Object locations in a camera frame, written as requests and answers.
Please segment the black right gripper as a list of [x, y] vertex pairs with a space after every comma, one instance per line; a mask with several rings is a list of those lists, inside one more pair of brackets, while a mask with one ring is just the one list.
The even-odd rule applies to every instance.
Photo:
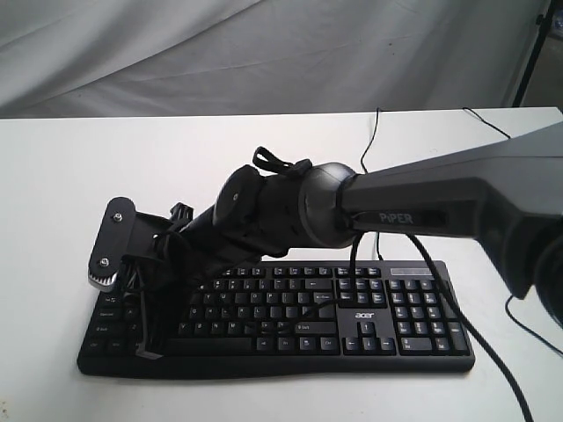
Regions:
[[159, 360], [164, 353], [167, 290], [196, 288], [246, 261], [246, 247], [221, 233], [206, 210], [173, 221], [136, 213], [116, 234], [121, 292], [140, 296], [142, 338], [135, 355]]

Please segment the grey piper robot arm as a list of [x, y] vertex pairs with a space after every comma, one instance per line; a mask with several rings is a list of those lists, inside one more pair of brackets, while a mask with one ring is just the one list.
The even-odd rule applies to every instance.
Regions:
[[562, 126], [357, 173], [340, 163], [282, 161], [257, 148], [215, 203], [195, 218], [144, 215], [133, 205], [114, 239], [122, 259], [150, 271], [148, 287], [202, 282], [295, 248], [355, 247], [367, 232], [466, 237], [510, 293], [537, 291], [562, 318]]

